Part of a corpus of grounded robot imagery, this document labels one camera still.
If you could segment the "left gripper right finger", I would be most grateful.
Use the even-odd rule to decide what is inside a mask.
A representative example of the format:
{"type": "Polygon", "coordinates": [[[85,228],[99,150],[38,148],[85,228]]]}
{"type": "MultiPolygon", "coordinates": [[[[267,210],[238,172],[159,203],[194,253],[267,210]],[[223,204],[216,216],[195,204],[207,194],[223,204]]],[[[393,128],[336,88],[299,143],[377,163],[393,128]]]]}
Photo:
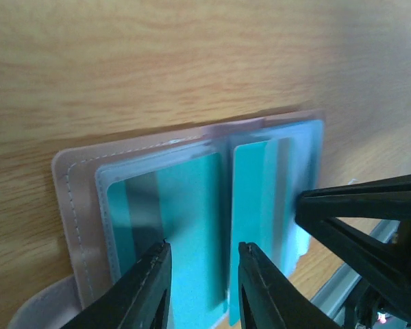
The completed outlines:
{"type": "Polygon", "coordinates": [[[307,300],[255,244],[238,246],[242,328],[338,328],[307,300]]]}

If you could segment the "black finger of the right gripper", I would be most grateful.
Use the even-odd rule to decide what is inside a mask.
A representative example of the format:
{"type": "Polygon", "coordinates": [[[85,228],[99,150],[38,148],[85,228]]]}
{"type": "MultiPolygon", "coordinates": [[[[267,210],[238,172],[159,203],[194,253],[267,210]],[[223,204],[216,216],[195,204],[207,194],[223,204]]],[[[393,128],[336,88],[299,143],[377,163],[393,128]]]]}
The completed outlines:
{"type": "Polygon", "coordinates": [[[304,191],[295,222],[411,319],[411,174],[304,191]]]}

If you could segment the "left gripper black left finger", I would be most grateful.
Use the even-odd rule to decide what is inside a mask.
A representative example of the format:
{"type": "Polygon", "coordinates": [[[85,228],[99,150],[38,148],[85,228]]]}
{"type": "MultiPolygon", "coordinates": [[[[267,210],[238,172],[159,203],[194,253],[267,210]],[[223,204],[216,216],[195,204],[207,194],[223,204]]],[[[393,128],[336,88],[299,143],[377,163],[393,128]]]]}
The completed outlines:
{"type": "Polygon", "coordinates": [[[166,328],[171,279],[171,245],[155,243],[107,293],[63,327],[166,328]]]}

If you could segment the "teal magnetic stripe card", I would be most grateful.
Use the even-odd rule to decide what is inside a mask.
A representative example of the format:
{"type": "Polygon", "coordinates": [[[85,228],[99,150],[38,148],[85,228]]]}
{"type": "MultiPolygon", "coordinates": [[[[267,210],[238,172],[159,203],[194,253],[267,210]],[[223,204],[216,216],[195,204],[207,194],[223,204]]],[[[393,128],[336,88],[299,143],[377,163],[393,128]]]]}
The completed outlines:
{"type": "Polygon", "coordinates": [[[154,243],[172,249],[171,328],[211,328],[227,310],[221,156],[165,156],[102,168],[101,213],[117,281],[154,243]]]}

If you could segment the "blue card holder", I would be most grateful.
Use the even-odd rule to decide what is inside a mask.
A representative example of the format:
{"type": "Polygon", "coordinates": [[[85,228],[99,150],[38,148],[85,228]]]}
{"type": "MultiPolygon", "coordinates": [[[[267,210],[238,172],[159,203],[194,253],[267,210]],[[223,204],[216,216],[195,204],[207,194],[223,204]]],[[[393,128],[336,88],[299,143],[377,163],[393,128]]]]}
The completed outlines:
{"type": "Polygon", "coordinates": [[[295,198],[315,188],[320,110],[65,149],[52,174],[73,275],[10,328],[215,328],[240,320],[238,244],[289,276],[309,248],[295,198]]]}

